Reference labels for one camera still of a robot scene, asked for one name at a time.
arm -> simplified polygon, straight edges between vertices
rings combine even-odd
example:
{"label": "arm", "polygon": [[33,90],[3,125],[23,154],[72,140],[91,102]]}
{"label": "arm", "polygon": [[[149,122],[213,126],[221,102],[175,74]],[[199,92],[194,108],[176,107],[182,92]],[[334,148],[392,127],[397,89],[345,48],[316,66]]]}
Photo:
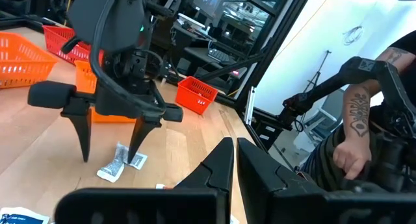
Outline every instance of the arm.
{"label": "arm", "polygon": [[[401,73],[415,60],[416,56],[407,50],[393,47],[395,44],[387,48],[377,60],[391,63]],[[355,179],[365,163],[371,160],[370,98],[379,91],[380,85],[376,80],[367,80],[361,84],[349,86],[344,93],[345,141],[335,149],[333,160],[339,168],[345,171],[346,179]]]}

monitor screen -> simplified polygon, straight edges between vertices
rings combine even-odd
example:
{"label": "monitor screen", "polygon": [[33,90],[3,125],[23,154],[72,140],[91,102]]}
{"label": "monitor screen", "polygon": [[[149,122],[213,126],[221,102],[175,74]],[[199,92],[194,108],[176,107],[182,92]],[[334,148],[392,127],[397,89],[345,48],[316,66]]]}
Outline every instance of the monitor screen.
{"label": "monitor screen", "polygon": [[222,15],[223,3],[224,0],[194,0],[195,6],[211,19]]}

orange plastic basket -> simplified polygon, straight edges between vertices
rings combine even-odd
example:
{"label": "orange plastic basket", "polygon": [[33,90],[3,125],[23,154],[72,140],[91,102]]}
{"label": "orange plastic basket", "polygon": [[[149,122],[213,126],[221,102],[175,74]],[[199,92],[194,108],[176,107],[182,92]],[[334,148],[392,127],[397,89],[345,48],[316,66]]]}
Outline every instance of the orange plastic basket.
{"label": "orange plastic basket", "polygon": [[[77,76],[75,80],[77,91],[94,93],[96,90],[97,77],[92,73],[90,63],[75,61],[75,65],[77,66]],[[102,116],[101,114],[97,114],[93,109],[92,121],[96,123],[134,123],[136,119],[122,116]]]}
{"label": "orange plastic basket", "polygon": [[0,88],[45,81],[58,60],[26,38],[0,32]]}
{"label": "orange plastic basket", "polygon": [[[62,59],[75,64],[76,60],[88,61],[91,47],[83,42],[78,43],[71,52],[65,55],[60,49],[75,35],[73,29],[56,26],[42,26],[44,28],[46,49]],[[103,58],[103,52],[99,54],[98,60]]]}
{"label": "orange plastic basket", "polygon": [[198,114],[203,114],[218,94],[217,89],[194,77],[187,77],[178,86],[176,102]]}

wooden table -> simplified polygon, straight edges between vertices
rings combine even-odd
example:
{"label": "wooden table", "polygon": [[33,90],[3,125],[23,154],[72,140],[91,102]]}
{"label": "wooden table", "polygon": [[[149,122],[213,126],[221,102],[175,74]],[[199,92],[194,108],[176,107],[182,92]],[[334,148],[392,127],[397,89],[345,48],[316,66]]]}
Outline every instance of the wooden table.
{"label": "wooden table", "polygon": [[[9,30],[24,35],[45,49],[44,35],[27,28]],[[75,67],[60,60],[51,81],[75,83]],[[174,102],[176,87],[159,85],[166,102]],[[61,197],[79,188],[154,188],[157,183],[175,186],[211,152],[225,136],[253,141],[236,111],[213,103],[203,116],[184,108],[182,123],[162,121],[139,148],[148,160],[139,171],[125,167],[111,183],[96,173],[114,158],[118,141],[129,145],[132,123],[95,123],[91,151],[84,163],[77,134],[60,110],[27,104],[29,88],[0,90],[0,208],[22,206],[53,216]],[[234,166],[231,213],[246,223]]]}

tattoo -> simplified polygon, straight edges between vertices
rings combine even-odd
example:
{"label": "tattoo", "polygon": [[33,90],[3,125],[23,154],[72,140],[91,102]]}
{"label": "tattoo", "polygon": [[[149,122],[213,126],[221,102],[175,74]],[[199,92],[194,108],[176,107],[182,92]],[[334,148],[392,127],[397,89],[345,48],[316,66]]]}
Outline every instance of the tattoo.
{"label": "tattoo", "polygon": [[393,51],[391,52],[391,54],[389,55],[389,58],[387,59],[387,61],[391,64],[393,64],[394,62],[396,62],[402,55],[405,55],[409,52],[403,50],[403,49],[399,49],[399,48],[391,48]]}
{"label": "tattoo", "polygon": [[359,137],[365,136],[369,132],[369,112],[370,112],[370,92],[363,87],[365,93],[355,93],[348,103],[350,105],[349,116],[353,118],[350,127]]}

